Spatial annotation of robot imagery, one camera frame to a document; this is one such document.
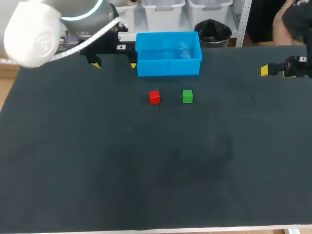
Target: blue container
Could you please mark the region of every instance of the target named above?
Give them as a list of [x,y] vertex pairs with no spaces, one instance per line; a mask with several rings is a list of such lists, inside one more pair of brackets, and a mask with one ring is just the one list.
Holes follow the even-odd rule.
[[202,60],[197,32],[139,33],[139,77],[199,75]]

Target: dark gray table surface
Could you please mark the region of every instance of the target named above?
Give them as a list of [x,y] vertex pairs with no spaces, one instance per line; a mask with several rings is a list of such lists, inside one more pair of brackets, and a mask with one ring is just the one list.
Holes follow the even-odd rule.
[[138,78],[123,56],[21,69],[0,113],[0,233],[311,224],[312,82],[260,77],[291,55],[305,47],[204,50],[186,78]]

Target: block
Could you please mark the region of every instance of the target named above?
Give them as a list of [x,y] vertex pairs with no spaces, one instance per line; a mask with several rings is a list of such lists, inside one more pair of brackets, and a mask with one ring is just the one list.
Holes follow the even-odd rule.
[[183,90],[183,103],[193,102],[193,92],[192,90]]
[[151,104],[160,104],[160,95],[158,90],[150,91]]

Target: white storage bin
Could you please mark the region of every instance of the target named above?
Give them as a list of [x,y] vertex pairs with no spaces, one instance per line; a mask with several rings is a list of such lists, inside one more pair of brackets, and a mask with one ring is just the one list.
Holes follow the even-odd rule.
[[229,6],[232,4],[233,0],[188,0],[188,14],[192,27],[209,19],[225,24]]
[[127,23],[129,29],[128,32],[135,31],[135,8],[137,7],[136,3],[132,3],[129,0],[109,0],[112,3],[119,14],[125,22]]
[[142,0],[150,32],[179,31],[185,0]]

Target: white cable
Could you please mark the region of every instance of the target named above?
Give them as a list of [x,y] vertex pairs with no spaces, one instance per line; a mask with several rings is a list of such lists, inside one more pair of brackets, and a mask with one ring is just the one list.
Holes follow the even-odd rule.
[[[119,23],[120,25],[123,25],[126,28],[128,28],[128,25],[125,23],[125,21],[121,17],[117,17],[117,18],[113,19],[109,24],[105,25],[101,30],[99,30],[97,33],[95,33],[89,39],[84,41],[83,43],[79,44],[78,46],[76,46],[76,47],[74,47],[74,48],[72,48],[70,50],[67,50],[67,51],[62,52],[62,53],[57,54],[57,55],[54,55],[53,58],[51,59],[51,61],[55,61],[55,60],[58,60],[58,59],[65,58],[67,56],[70,56],[70,55],[72,55],[74,53],[77,53],[80,50],[86,48],[87,46],[92,44],[94,41],[99,39],[101,36],[103,36],[105,33],[107,33],[109,30],[111,30],[117,23]],[[12,60],[10,60],[10,59],[0,58],[0,64],[15,65],[17,63],[12,61]]]

